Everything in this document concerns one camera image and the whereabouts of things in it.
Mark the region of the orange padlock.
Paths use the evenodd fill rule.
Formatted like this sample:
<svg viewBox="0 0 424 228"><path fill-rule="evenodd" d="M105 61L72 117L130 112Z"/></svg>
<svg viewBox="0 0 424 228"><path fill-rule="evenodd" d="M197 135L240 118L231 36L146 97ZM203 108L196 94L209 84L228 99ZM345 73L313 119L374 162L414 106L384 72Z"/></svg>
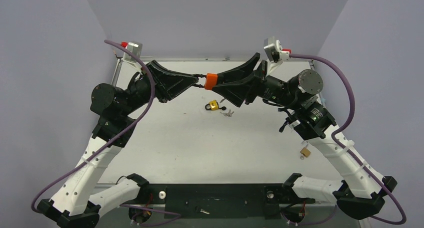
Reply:
<svg viewBox="0 0 424 228"><path fill-rule="evenodd" d="M206 75L196 74L195 76L198 78L205 78L205 83L203 85L197 85L197 87L204 88L206 90L212 90L213 87L217 84L219 79L218 74L213 74L213 73L207 73Z"/></svg>

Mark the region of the silver key bunch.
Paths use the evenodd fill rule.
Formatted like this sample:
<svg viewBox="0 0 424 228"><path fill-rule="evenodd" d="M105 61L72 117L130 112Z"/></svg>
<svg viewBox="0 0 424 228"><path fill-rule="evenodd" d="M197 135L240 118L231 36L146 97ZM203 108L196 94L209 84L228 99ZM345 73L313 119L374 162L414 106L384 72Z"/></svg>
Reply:
<svg viewBox="0 0 424 228"><path fill-rule="evenodd" d="M226 99L225 99L225 98L223 98L223 99L221 99L221 100L219 101L219 103L222 103L222 102L224 102L225 100L226 100ZM226 110L226 107L225 107L225 106L221 106L221 107L220 107L220 109L221 109L222 111L225 111L225 110ZM231 111L231 109L229 109L227 112L221 112L221 114L222 114L223 116L225 116L225 117L232 117L233 113L234 113L234 112L232 112L232 111Z"/></svg>

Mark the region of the yellow padlock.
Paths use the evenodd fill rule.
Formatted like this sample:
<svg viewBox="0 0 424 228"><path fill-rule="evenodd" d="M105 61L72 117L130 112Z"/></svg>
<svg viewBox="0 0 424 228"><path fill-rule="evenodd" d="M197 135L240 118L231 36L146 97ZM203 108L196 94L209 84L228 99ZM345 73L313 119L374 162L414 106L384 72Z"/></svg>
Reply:
<svg viewBox="0 0 424 228"><path fill-rule="evenodd" d="M212 100L209 101L205 107L204 107L207 111L215 111L215 110L219 110L219 104L217 102L217 100Z"/></svg>

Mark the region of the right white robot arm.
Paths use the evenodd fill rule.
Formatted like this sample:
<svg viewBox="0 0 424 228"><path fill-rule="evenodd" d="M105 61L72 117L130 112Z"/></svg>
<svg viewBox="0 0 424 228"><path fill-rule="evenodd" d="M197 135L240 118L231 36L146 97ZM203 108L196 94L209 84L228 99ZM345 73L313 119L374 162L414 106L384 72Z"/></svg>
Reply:
<svg viewBox="0 0 424 228"><path fill-rule="evenodd" d="M281 54L273 52L267 60L260 60L255 54L236 68L207 74L205 88L237 107L258 97L277 106L287 114L283 126L315 147L341 176L341 180L322 180L294 173L282 185L286 200L310 198L333 203L358 220L376 216L385 203L384 197L394 190L397 181L375 171L355 150L354 142L343 135L343 127L317 101L324 86L317 72L306 69L288 81L271 75L291 57L288 50Z"/></svg>

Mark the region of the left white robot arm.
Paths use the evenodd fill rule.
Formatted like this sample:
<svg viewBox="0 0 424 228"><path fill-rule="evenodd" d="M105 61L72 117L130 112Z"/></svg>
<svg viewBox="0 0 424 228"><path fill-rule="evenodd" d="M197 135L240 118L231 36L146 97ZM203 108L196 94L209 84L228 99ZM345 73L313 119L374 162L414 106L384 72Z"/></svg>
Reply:
<svg viewBox="0 0 424 228"><path fill-rule="evenodd" d="M150 61L134 73L125 89L102 83L91 94L90 109L99 120L76 167L60 180L62 187L32 206L59 227L95 227L99 219L121 204L148 199L149 182L138 174L99 193L93 189L112 160L123 150L138 123L130 117L154 99L171 101L199 81L197 74L171 71Z"/></svg>

